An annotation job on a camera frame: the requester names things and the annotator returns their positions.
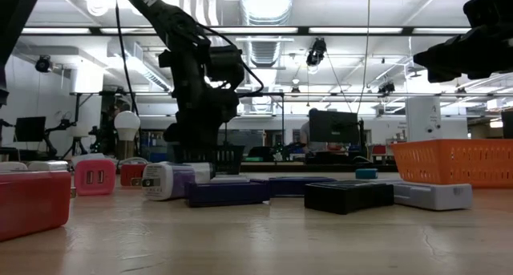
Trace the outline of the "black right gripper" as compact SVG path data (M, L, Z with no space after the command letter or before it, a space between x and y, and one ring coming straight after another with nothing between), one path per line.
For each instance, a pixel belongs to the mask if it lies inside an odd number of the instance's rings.
M427 70L430 83L445 83L466 73L460 59L465 36L454 36L413 56ZM485 79L493 73L512 72L512 25L496 24L473 28L467 36L470 66L467 75Z

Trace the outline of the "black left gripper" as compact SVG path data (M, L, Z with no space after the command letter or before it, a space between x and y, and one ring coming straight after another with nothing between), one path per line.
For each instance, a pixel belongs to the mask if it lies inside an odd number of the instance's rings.
M164 131L164 140L192 146L192 125L196 121L193 143L215 147L223 123L236 116L240 103L236 88L240 84L240 49L233 45L212 47L207 40L200 44L175 42L159 55L159 65L172 70L174 90L182 123L172 123Z

